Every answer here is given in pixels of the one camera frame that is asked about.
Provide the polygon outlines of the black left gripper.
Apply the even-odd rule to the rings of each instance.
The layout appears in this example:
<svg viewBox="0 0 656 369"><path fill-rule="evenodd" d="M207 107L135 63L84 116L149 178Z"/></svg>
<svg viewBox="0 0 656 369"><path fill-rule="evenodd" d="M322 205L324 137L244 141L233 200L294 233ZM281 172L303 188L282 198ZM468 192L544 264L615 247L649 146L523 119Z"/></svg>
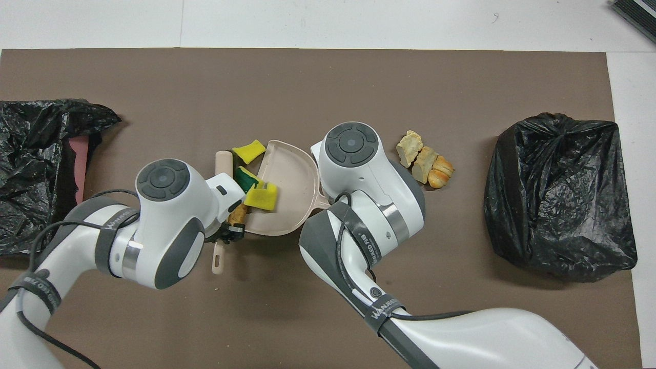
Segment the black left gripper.
<svg viewBox="0 0 656 369"><path fill-rule="evenodd" d="M217 241L222 241L225 244L230 244L232 241L240 241L244 237L244 224L235 223L230 224L228 222L223 222L219 229L207 236L204 241L206 243L215 243Z"/></svg>

